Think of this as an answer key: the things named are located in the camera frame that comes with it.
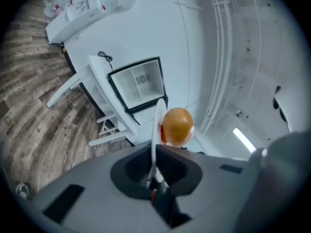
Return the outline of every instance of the white wall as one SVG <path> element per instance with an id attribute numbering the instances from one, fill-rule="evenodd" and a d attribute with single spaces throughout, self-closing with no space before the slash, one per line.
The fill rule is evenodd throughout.
<path id="1" fill-rule="evenodd" d="M 180 6 L 185 22 L 189 48 L 189 98 L 188 109 L 196 122 L 202 121 L 212 92 L 216 70 L 217 34 L 212 0 L 178 0 L 192 9 Z"/>
<path id="2" fill-rule="evenodd" d="M 208 136 L 203 135 L 197 128 L 194 129 L 194 136 L 208 155 L 225 157 L 225 153 L 220 151 L 220 149 L 213 144 L 211 139 Z"/>
<path id="3" fill-rule="evenodd" d="M 225 156 L 245 158 L 250 153 L 232 133 L 236 127 L 257 148 L 289 133 L 273 98 L 278 85 L 285 87 L 310 67 L 310 48 L 282 0 L 256 0 L 260 24 L 254 0 L 236 0 L 237 7 L 230 1 L 233 60 L 221 108 L 207 136 Z M 236 117 L 237 110 L 243 112 L 241 117 Z"/>
<path id="4" fill-rule="evenodd" d="M 195 136 L 184 147 L 187 148 L 191 152 L 195 152 L 195 153 L 203 152 L 207 154 L 207 152 L 205 151 L 205 149 L 202 147 L 202 145 L 200 144 L 200 142 L 197 140 Z"/>
<path id="5" fill-rule="evenodd" d="M 193 103 L 192 105 L 186 108 L 186 110 L 189 111 L 189 113 L 193 118 L 194 125 L 198 128 L 201 126 L 201 123 L 203 121 L 206 108 L 208 106 L 208 102 L 209 99 L 201 100 L 196 103 Z"/>
<path id="6" fill-rule="evenodd" d="M 188 106 L 189 56 L 176 0 L 137 0 L 132 9 L 102 18 L 65 41 L 76 70 L 102 50 L 114 69 L 160 56 L 169 108 Z"/>

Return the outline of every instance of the pipe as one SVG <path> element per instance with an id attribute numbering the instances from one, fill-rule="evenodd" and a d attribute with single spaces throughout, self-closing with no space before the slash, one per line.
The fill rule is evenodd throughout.
<path id="1" fill-rule="evenodd" d="M 236 74 L 236 77 L 235 77 L 234 82 L 233 82 L 233 86 L 235 86 L 237 83 L 237 78 L 238 78 L 238 75 L 240 72 L 241 62 L 242 62 L 242 25 L 241 25 L 241 14 L 240 14 L 238 2 L 237 2 L 237 0 L 232 0 L 232 1 L 233 1 L 232 5 L 235 4 L 237 7 L 237 15 L 238 15 L 238 21 L 239 21 L 239 32 L 240 32 L 240 58 L 239 58 L 239 65 L 238 65 L 238 69 L 237 69 L 237 74 Z"/>
<path id="2" fill-rule="evenodd" d="M 212 94 L 210 95 L 210 99 L 209 99 L 209 103 L 208 103 L 208 107 L 207 107 L 207 111 L 203 120 L 203 123 L 200 127 L 200 131 L 203 130 L 204 125 L 206 124 L 206 120 L 207 120 L 207 114 L 209 112 L 210 106 L 211 106 L 211 102 L 212 99 L 214 97 L 214 92 L 215 92 L 215 87 L 216 87 L 216 82 L 218 80 L 218 72 L 219 72 L 219 52 L 220 52 L 220 36 L 219 36 L 219 19 L 218 19 L 218 14 L 217 14 L 217 10 L 216 10 L 216 6 L 214 7 L 214 12 L 215 12 L 215 18 L 216 18 L 216 29 L 217 29 L 217 62 L 216 62 L 216 71 L 215 71 L 215 78 L 214 78 L 214 82 L 213 82 L 213 90 L 212 90 Z"/>
<path id="3" fill-rule="evenodd" d="M 220 88 L 220 83 L 221 83 L 221 77 L 223 75 L 223 70 L 224 70 L 224 58 L 225 58 L 225 30 L 224 30 L 224 21 L 223 21 L 223 17 L 222 17 L 222 12 L 220 9 L 220 6 L 217 6 L 217 12 L 219 15 L 219 22 L 220 22 L 220 32 L 221 32 L 221 58 L 220 58 L 220 70 L 219 70 L 219 74 L 218 74 L 218 80 L 216 83 L 216 88 L 215 88 L 215 93 L 214 96 L 212 98 L 212 102 L 211 102 L 211 106 L 210 109 L 206 115 L 206 121 L 209 119 L 209 116 L 211 114 L 211 111 L 213 110 L 214 104 L 216 102 L 216 97 Z"/>
<path id="4" fill-rule="evenodd" d="M 181 9 L 181 6 L 179 4 L 179 9 L 180 9 L 180 13 L 181 13 L 181 17 L 183 19 L 184 22 L 184 27 L 185 27 L 185 34 L 186 34 L 186 40 L 187 40 L 187 51 L 188 51 L 188 102 L 187 102 L 187 106 L 189 106 L 189 96 L 190 96 L 190 52 L 189 52 L 189 40 L 188 40 L 188 34 L 187 34 L 187 29 L 186 29 L 186 23 L 185 23 L 185 17 L 183 14 L 183 10 Z"/>
<path id="5" fill-rule="evenodd" d="M 228 53 L 227 53 L 227 62 L 226 62 L 226 69 L 225 69 L 225 76 L 224 76 L 224 81 L 222 85 L 222 89 L 220 91 L 216 107 L 213 111 L 213 114 L 211 116 L 211 120 L 213 120 L 216 116 L 216 113 L 219 109 L 220 103 L 223 99 L 225 89 L 228 83 L 228 78 L 230 74 L 230 67 L 231 67 L 231 61 L 232 61 L 232 44 L 233 44 L 233 39 L 232 39 L 232 21 L 231 21 L 231 16 L 230 16 L 230 10 L 228 4 L 224 4 L 225 8 L 225 15 L 226 15 L 226 21 L 227 21 L 227 33 L 228 33 Z M 209 129 L 210 125 L 212 124 L 211 121 L 208 122 L 207 127 L 204 130 L 204 134 L 206 134 L 207 130 Z"/>
<path id="6" fill-rule="evenodd" d="M 179 4 L 179 5 L 183 5 L 183 6 L 185 6 L 186 8 L 189 8 L 189 9 L 203 10 L 202 7 L 197 6 L 197 5 L 185 4 L 185 3 L 183 3 L 183 2 L 174 2 L 174 3 L 175 3 L 175 4 Z"/>
<path id="7" fill-rule="evenodd" d="M 261 23 L 260 23 L 260 17 L 259 17 L 259 10 L 258 10 L 258 6 L 257 6 L 257 1 L 254 0 L 254 4 L 255 4 L 255 8 L 256 8 L 256 12 L 257 12 L 257 19 L 258 19 L 258 26 L 259 26 L 259 53 L 258 53 L 258 63 L 257 63 L 257 68 L 256 68 L 256 73 L 255 73 L 255 77 L 254 77 L 254 81 L 253 81 L 253 84 L 252 84 L 252 87 L 248 93 L 248 96 L 247 96 L 247 99 L 245 101 L 245 104 L 244 106 L 247 104 L 252 92 L 253 92 L 253 89 L 254 89 L 254 86 L 255 86 L 255 82 L 256 82 L 256 79 L 257 79 L 257 75 L 258 75 L 258 70 L 259 70 L 259 65 L 260 65 L 260 59 L 261 59 L 261 42 L 262 42 L 262 39 L 261 39 Z"/>

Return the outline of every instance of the black panel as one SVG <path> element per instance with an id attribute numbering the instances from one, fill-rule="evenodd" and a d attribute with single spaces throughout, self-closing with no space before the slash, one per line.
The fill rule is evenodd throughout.
<path id="1" fill-rule="evenodd" d="M 155 99 L 155 100 L 152 100 L 152 101 L 149 101 L 147 103 L 144 103 L 144 104 L 141 104 L 139 106 L 136 106 L 130 110 L 125 110 L 126 113 L 129 113 L 129 114 L 134 114 L 136 112 L 139 112 L 139 111 L 142 111 L 142 110 L 145 110 L 145 109 L 148 109 L 152 106 L 156 106 L 156 103 L 159 99 L 163 99 L 165 101 L 165 104 L 166 104 L 166 109 L 167 109 L 167 106 L 168 106 L 168 103 L 169 103 L 169 98 L 167 96 L 163 96 L 161 98 L 158 98 L 158 99 Z"/>
<path id="2" fill-rule="evenodd" d="M 180 212 L 175 196 L 172 195 L 164 181 L 157 188 L 153 206 L 171 228 L 191 220 L 187 214 Z"/>
<path id="3" fill-rule="evenodd" d="M 287 120 L 286 120 L 281 108 L 280 108 L 280 115 L 281 115 L 282 120 L 287 123 Z"/>
<path id="4" fill-rule="evenodd" d="M 56 223 L 61 223 L 65 218 L 67 212 L 71 209 L 74 203 L 82 194 L 84 187 L 71 184 L 63 191 L 61 195 L 43 212 L 44 215 L 49 217 Z"/>
<path id="5" fill-rule="evenodd" d="M 226 171 L 229 171 L 229 172 L 233 172 L 233 173 L 237 173 L 237 174 L 240 174 L 243 171 L 242 167 L 231 166 L 231 165 L 226 165 L 226 164 L 222 165 L 220 167 L 220 169 L 223 169 L 223 170 L 226 170 Z"/>
<path id="6" fill-rule="evenodd" d="M 113 184 L 125 195 L 134 199 L 151 200 L 147 179 L 151 163 L 151 144 L 118 160 L 110 170 Z"/>
<path id="7" fill-rule="evenodd" d="M 195 162 L 170 149 L 184 151 L 174 147 L 157 145 L 156 166 L 169 185 L 172 196 L 188 195 L 200 183 L 203 176 L 202 170 Z"/>
<path id="8" fill-rule="evenodd" d="M 281 86 L 277 86 L 276 87 L 276 93 L 278 93 L 278 91 L 281 89 Z M 279 108 L 279 104 L 278 104 L 278 102 L 276 101 L 276 99 L 275 98 L 273 98 L 273 108 L 275 109 L 275 110 L 277 110 L 278 108 Z"/>

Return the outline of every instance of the white table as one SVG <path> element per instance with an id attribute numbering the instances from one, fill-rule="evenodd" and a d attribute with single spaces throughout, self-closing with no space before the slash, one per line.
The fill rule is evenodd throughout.
<path id="1" fill-rule="evenodd" d="M 64 44 L 79 73 L 88 65 L 88 56 L 99 51 L 113 57 L 113 69 L 150 57 L 160 56 L 168 109 L 186 108 L 189 93 L 189 59 L 185 25 L 176 0 L 137 0 L 128 11 L 102 18 L 69 37 Z M 88 93 L 106 114 L 109 106 L 91 80 L 83 81 Z M 135 145 L 151 139 L 154 111 L 150 121 L 137 125 L 138 135 L 128 139 Z"/>
<path id="2" fill-rule="evenodd" d="M 117 127 L 114 127 L 111 130 L 106 131 L 112 134 L 98 139 L 92 140 L 88 143 L 89 146 L 95 146 L 108 141 L 116 141 L 130 135 L 137 135 L 137 124 L 136 122 L 124 111 L 124 108 L 114 93 L 111 85 L 108 82 L 107 75 L 111 72 L 109 62 L 105 58 L 98 56 L 89 56 L 88 57 L 89 65 L 85 66 L 75 75 L 73 75 L 69 80 L 67 80 L 51 97 L 48 101 L 47 106 L 49 108 L 62 96 L 62 94 L 67 89 L 73 89 L 75 86 L 80 84 L 83 81 L 91 81 L 97 88 L 97 91 L 100 93 L 101 98 L 108 104 L 112 113 L 103 118 L 97 120 L 97 123 L 103 122 L 102 132 L 104 132 L 105 121 L 116 117 L 118 119 Z"/>

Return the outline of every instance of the gray surface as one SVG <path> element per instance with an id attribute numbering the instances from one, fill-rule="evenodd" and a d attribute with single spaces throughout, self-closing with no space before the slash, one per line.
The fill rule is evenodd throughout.
<path id="1" fill-rule="evenodd" d="M 189 152 L 182 153 L 196 162 L 203 171 L 202 180 L 195 190 L 188 196 L 176 198 L 181 212 L 187 213 L 194 218 L 219 198 L 230 193 L 242 175 L 220 169 L 220 166 L 227 164 L 244 168 L 247 165 L 247 161 L 189 154 Z"/>
<path id="2" fill-rule="evenodd" d="M 218 232 L 218 233 L 228 233 L 234 232 L 236 227 L 237 218 L 244 207 L 245 203 L 251 191 L 253 190 L 254 184 L 259 173 L 260 161 L 261 161 L 262 150 L 257 150 L 254 152 L 250 160 L 244 166 L 244 169 L 238 177 L 233 179 L 232 182 L 229 181 L 229 176 L 225 177 L 227 183 L 219 183 L 218 187 L 225 187 L 225 190 L 215 189 L 213 193 L 210 193 L 214 197 L 214 200 L 210 200 L 208 196 L 201 196 L 201 203 L 205 205 L 205 210 L 197 214 L 196 217 L 189 223 L 177 227 L 172 230 L 172 232 Z M 196 201 L 193 196 L 192 199 L 178 199 L 179 205 L 181 207 L 192 209 L 192 212 L 198 212 L 194 210 L 190 203 L 191 201 Z"/>
<path id="3" fill-rule="evenodd" d="M 78 232 L 162 232 L 166 223 L 150 201 L 135 200 L 120 192 L 110 179 L 115 161 L 140 146 L 85 161 L 43 189 L 32 201 L 44 210 L 69 184 L 85 187 L 62 225 Z"/>

